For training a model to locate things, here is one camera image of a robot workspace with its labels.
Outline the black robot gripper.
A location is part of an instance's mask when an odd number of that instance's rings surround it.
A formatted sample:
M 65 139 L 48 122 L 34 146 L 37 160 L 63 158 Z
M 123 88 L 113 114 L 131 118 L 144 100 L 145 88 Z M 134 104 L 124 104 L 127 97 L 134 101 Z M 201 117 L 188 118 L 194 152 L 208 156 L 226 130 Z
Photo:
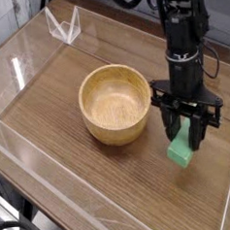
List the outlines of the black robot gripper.
M 204 84 L 204 56 L 179 56 L 166 54 L 168 80 L 155 80 L 152 88 L 151 104 L 162 113 L 167 138 L 172 142 L 181 129 L 181 117 L 190 119 L 189 146 L 199 149 L 208 126 L 219 127 L 223 100 L 209 91 Z

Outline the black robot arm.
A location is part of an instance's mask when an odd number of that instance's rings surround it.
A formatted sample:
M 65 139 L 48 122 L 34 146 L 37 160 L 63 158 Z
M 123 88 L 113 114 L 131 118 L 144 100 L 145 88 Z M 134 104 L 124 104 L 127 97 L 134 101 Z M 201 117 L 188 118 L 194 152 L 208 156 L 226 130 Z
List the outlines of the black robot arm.
M 174 140 L 181 130 L 181 118 L 190 120 L 188 144 L 195 151 L 207 128 L 218 127 L 223 100 L 204 84 L 204 36 L 209 31 L 205 0 L 156 0 L 166 36 L 165 58 L 169 79 L 149 85 L 151 104 L 160 108 L 167 138 Z

